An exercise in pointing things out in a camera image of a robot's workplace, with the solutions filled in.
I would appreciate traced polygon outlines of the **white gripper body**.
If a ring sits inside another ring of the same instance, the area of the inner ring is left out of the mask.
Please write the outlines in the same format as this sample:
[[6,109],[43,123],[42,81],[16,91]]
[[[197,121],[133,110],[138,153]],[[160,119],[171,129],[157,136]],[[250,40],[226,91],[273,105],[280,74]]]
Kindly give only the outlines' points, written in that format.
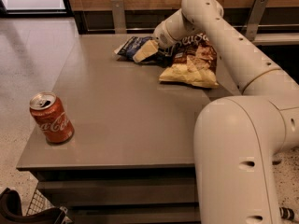
[[176,34],[178,24],[174,21],[162,21],[154,30],[153,38],[162,49],[167,49],[178,42]]

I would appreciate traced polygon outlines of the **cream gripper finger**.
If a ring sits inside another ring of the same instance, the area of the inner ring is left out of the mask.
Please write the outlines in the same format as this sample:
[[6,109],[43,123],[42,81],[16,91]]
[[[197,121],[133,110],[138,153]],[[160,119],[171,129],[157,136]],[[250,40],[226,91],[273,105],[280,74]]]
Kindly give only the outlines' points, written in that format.
[[146,41],[133,56],[135,63],[140,63],[158,51],[158,43],[155,40]]

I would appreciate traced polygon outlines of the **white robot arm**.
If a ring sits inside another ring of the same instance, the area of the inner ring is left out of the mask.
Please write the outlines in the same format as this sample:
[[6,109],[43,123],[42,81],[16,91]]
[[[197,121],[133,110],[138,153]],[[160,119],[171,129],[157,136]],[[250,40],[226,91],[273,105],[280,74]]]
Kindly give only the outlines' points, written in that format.
[[194,128],[202,224],[282,224],[298,214],[278,203],[274,156],[299,145],[297,83],[223,18],[217,0],[182,0],[153,38],[161,49],[197,32],[226,65],[240,93],[209,103]]

